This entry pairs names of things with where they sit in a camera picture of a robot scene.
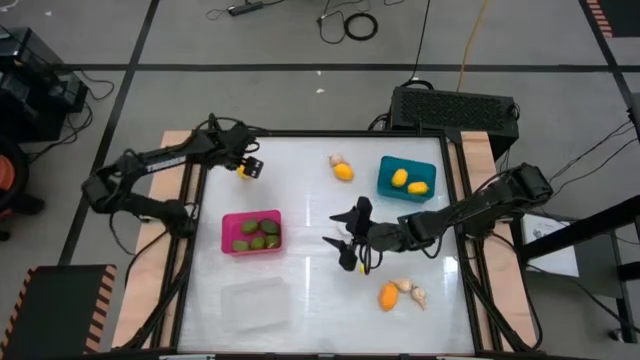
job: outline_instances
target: black floor line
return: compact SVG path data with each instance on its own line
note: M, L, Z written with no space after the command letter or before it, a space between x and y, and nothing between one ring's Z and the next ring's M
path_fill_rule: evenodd
M147 40L147 36L149 35L149 30L151 28L151 23L153 22L153 17L155 16L156 10L158 9L158 3L159 0L151 0L151 3L149 4L147 15L144 18L144 23L142 24L142 28L140 29L138 39L136 40L133 54L131 55L131 60L129 61L129 65L127 66L122 84L120 84L118 95L116 96L115 103L113 105L113 108L111 109L111 115L109 115L109 120L107 121L107 126L102 135L100 145L98 146L96 157L93 160L91 172L100 168L104 164L104 161L107 157L109 145L111 145L111 140L113 140L113 134L115 133L116 127L118 126L120 114L122 113L122 108L124 107L124 103L127 99L129 88L131 87L131 82L135 74L136 65L140 61L144 43ZM80 238L80 233L82 232L82 227L84 226L88 210L89 203L84 198L81 199L80 203L78 204L78 208L76 209L76 213L73 216L73 221L71 222L71 227L69 229L69 233L67 234L67 239L64 243L64 247L62 248L62 253L60 254L60 259L58 260L58 265L69 265L71 263L71 259L73 258L73 253L76 249L76 245L78 244L78 239Z
M126 71L126 64L66 64L65 70ZM620 65L622 72L640 72L640 65ZM609 72L610 65L466 65L465 72L592 73ZM412 71L412 64L137 64L135 71L245 72L245 71ZM458 72L460 64L422 64L418 71Z
M618 86L618 90L622 95L622 99L624 103L627 105L627 108L631 107L632 104L632 96L631 90L629 89L629 85L624 78L624 74L618 66L618 62L616 61L615 56L613 56L613 52L611 48L609 48L609 44L607 43L607 39L605 39L602 31L598 27L598 22L593 17L591 9L589 8L589 4L587 4L587 0L579 0L580 7L582 7L582 11L584 12L585 17L587 18L587 22L591 27L591 31L593 32L593 36L595 36L596 41L598 42L598 46L600 47L600 51L602 51L602 55L604 59L607 61L607 65L609 65L609 70L613 75L614 80L616 81L616 85ZM640 119L634 119L634 127L636 129L636 135L640 138L640 127L638 126L638 121Z

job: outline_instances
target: pink container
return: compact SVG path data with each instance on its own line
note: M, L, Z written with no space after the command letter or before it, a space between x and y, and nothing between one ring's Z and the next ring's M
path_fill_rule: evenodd
M266 236L266 234L258 228L258 231L251 235L245 235L242 233L242 223L247 220L257 220L260 222L262 219L273 220L278 225L280 225L280 246L273 249L262 249L262 250L248 250L242 252L233 251L233 241L234 240L247 240L251 241L254 237L258 236ZM256 211L250 213L238 213L238 214L227 214L222 217L222 241L220 244L220 249L223 253L231 255L231 256L242 256L242 255L256 255L256 254L265 254L280 251L282 248L282 219L280 216L280 211L278 210L267 210L267 211Z

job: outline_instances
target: garlic bulb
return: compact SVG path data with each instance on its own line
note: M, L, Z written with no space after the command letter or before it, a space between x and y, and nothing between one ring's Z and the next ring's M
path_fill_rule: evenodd
M329 163L331 164L331 167L334 167L339 164L344 164L345 162L344 162L344 158L342 158L342 155L333 154L329 156Z
M424 291L424 289L419 287L413 288L413 290L411 290L411 298L420 304L422 310L427 307L427 292Z
M409 279L397 279L397 280L392 280L391 283L393 283L395 286L398 287L398 289L402 292L409 292L411 291L411 288L413 287L413 284L411 283L411 280Z

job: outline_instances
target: green fruit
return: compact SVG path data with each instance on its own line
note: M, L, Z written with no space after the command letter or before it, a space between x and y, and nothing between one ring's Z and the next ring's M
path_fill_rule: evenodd
M258 231L258 221L256 220L247 220L242 223L242 233L249 235Z
M260 221L260 229L268 235L280 234L280 225L273 220L263 219Z
M280 246L280 237L278 235L267 235L267 249L274 249Z
M264 249L264 238L263 237L253 238L253 240L251 240L250 247L251 247L251 250Z
M231 247L233 248L233 251L235 251L235 252L243 252L243 251L249 250L249 243L247 243L244 240L235 240L231 244Z

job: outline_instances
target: teal bowl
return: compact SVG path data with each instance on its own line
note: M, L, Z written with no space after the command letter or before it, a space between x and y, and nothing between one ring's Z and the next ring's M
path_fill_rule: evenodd
M396 170L405 169L409 173L407 182L403 187L391 186L391 178ZM424 195L411 195L407 192L407 187L413 182L424 181L429 186L429 190ZM433 197L436 189L436 167L419 161L384 156L380 160L380 171L378 172L378 194L394 197L402 200L423 203Z

